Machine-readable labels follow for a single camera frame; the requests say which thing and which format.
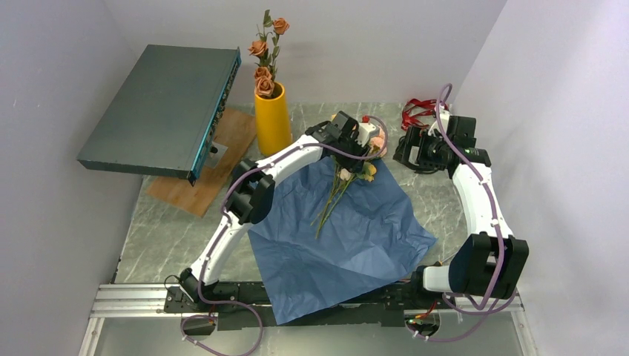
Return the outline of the brown rose stem bunch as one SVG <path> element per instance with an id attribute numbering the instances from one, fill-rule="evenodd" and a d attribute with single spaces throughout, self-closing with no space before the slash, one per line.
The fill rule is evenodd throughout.
<path id="1" fill-rule="evenodd" d="M 257 38 L 248 48 L 248 54 L 257 59 L 254 71 L 254 92 L 262 99 L 274 99 L 281 89 L 276 82 L 277 59 L 280 55 L 280 37 L 289 30 L 290 24 L 283 18 L 273 19 L 270 10 L 265 10 L 263 21 L 257 27 Z"/>

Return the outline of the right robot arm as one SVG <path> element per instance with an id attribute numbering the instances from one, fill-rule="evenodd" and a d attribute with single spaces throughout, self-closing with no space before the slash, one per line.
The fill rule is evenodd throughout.
<path id="1" fill-rule="evenodd" d="M 476 120 L 451 116 L 440 128 L 410 127 L 398 142 L 394 159 L 418 174 L 446 171 L 463 208 L 468 237 L 447 266 L 421 266 L 409 299 L 418 308 L 438 293 L 508 299 L 530 250 L 515 238 L 501 214 L 491 181 L 491 161 L 476 147 Z"/>

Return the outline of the blue wrapping paper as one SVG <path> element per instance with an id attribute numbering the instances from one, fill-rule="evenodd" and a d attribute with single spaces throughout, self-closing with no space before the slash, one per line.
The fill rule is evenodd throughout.
<path id="1" fill-rule="evenodd" d="M 373 181 L 350 184 L 324 224 L 334 165 L 323 159 L 274 191 L 249 230 L 275 320 L 285 324 L 407 276 L 435 244 L 383 161 Z"/>

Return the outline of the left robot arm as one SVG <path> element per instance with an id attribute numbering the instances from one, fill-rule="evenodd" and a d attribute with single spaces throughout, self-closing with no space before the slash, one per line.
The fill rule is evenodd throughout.
<path id="1" fill-rule="evenodd" d="M 220 206 L 217 230 L 195 262 L 180 274 L 184 302 L 196 312 L 212 304 L 212 289 L 228 256 L 242 236 L 269 214 L 277 185 L 327 156 L 334 157 L 347 171 L 359 171 L 370 157 L 372 138 L 380 131 L 369 119 L 359 122 L 340 111 L 332 120 L 308 128 L 274 155 L 256 162 L 241 161 Z"/>

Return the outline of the red ribbon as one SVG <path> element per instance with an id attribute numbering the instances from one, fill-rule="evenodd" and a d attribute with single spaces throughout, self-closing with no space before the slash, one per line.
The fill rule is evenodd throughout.
<path id="1" fill-rule="evenodd" d="M 435 115 L 436 105 L 435 99 L 410 99 L 404 105 L 401 112 L 401 129 L 407 131 L 411 127 L 420 129 L 430 128 L 432 124 L 425 123 L 423 119 Z"/>

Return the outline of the artificial flower bunch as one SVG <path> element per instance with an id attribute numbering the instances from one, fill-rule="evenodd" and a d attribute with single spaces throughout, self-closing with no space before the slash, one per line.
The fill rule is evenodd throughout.
<path id="1" fill-rule="evenodd" d="M 340 199 L 344 195 L 347 188 L 351 185 L 351 183 L 359 179 L 365 180 L 367 182 L 372 182 L 375 178 L 378 170 L 372 164 L 372 161 L 376 159 L 381 159 L 386 153 L 387 138 L 382 125 L 373 125 L 369 121 L 370 118 L 368 116 L 363 117 L 363 123 L 370 124 L 371 126 L 374 126 L 376 128 L 376 134 L 369 138 L 369 150 L 366 155 L 375 155 L 375 157 L 367 160 L 361 160 L 360 163 L 362 164 L 362 166 L 360 166 L 360 169 L 357 172 L 350 172 L 347 169 L 342 168 L 338 159 L 333 159 L 335 177 L 332 182 L 332 188 L 326 205 L 317 216 L 319 224 L 315 234 L 316 239 L 319 238 L 325 222 L 328 220 L 335 206 L 339 203 Z"/>

